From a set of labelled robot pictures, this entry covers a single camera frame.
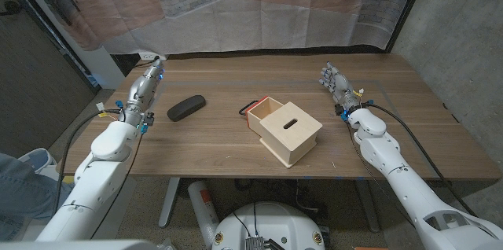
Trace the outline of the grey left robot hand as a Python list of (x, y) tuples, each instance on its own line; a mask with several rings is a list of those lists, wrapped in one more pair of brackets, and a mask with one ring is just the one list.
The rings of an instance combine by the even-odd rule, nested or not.
[(144, 114), (154, 101), (156, 88), (163, 78), (163, 73), (163, 60), (156, 56), (152, 65), (132, 84), (119, 121), (135, 127), (142, 121)]

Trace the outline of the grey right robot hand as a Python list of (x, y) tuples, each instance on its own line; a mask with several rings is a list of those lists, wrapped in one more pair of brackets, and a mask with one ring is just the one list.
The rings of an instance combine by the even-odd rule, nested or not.
[(319, 83), (328, 89), (336, 103), (336, 114), (349, 115), (354, 110), (361, 108), (361, 100), (353, 86), (338, 68), (330, 62), (321, 70)]

